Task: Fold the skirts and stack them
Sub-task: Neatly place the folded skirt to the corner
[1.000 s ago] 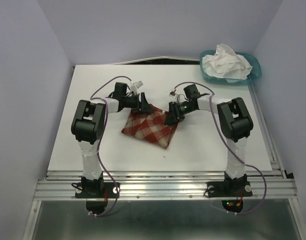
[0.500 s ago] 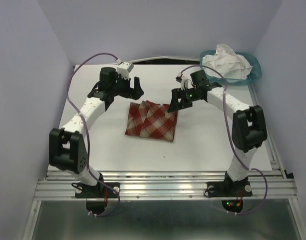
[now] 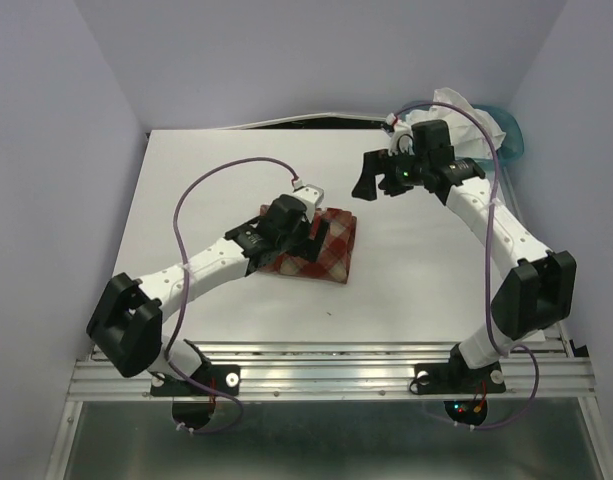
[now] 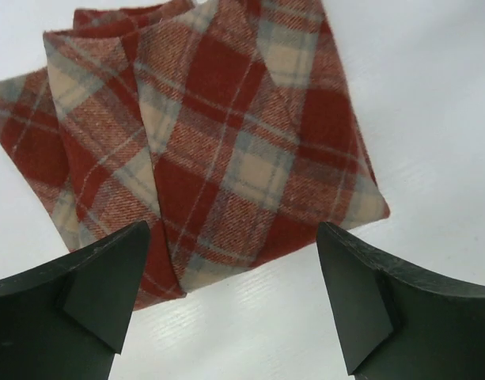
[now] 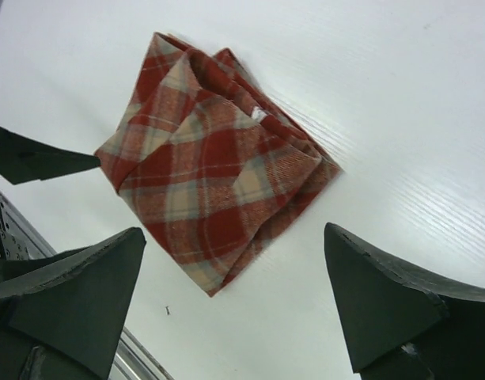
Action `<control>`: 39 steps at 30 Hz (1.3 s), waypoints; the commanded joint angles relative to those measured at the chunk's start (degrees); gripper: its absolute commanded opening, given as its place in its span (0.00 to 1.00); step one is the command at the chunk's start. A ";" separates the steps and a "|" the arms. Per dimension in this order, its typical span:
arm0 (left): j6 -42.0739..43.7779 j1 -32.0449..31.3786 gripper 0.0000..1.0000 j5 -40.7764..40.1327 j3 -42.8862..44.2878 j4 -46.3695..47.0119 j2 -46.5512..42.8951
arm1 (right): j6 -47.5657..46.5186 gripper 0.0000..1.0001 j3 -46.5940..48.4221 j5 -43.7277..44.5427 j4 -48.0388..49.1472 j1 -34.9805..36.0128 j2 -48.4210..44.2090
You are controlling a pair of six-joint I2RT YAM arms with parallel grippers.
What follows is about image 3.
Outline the red checked skirt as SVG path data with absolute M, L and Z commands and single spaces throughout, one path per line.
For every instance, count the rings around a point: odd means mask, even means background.
M 315 262 L 282 254 L 263 267 L 261 272 L 346 284 L 355 245 L 357 217 L 350 211 L 338 208 L 318 209 L 313 230 L 319 227 L 321 220 L 329 223 L 329 230 Z

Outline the white cloth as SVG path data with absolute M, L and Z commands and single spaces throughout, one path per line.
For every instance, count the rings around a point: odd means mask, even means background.
M 461 94 L 451 88 L 434 91 L 433 102 L 446 103 L 463 110 L 472 116 L 488 133 L 493 146 L 499 149 L 506 132 L 486 111 L 474 108 Z M 409 125 L 422 121 L 443 120 L 450 134 L 451 144 L 457 157 L 491 160 L 492 153 L 484 135 L 475 124 L 461 113 L 443 106 L 430 106 L 411 110 L 401 118 Z

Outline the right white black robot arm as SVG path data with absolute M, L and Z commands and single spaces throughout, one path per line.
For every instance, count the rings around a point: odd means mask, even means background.
M 466 393 L 487 381 L 498 361 L 527 337 L 565 319 L 571 310 L 577 264 L 567 251 L 537 240 L 496 201 L 492 183 L 471 158 L 459 158 L 442 120 L 424 121 L 395 139 L 408 150 L 369 151 L 363 156 L 353 197 L 374 201 L 425 188 L 459 217 L 485 248 L 485 266 L 502 283 L 485 295 L 485 323 L 455 345 L 444 363 L 420 365 L 414 384 L 420 395 Z

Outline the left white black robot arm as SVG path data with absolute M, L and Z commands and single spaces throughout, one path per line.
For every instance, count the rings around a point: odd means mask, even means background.
M 328 223 L 316 223 L 322 189 L 307 185 L 277 197 L 263 215 L 228 231 L 213 245 L 178 264 L 137 279 L 125 273 L 106 285 L 86 332 L 125 378 L 164 374 L 185 393 L 208 382 L 207 358 L 163 325 L 188 303 L 227 282 L 245 278 L 287 253 L 317 259 Z

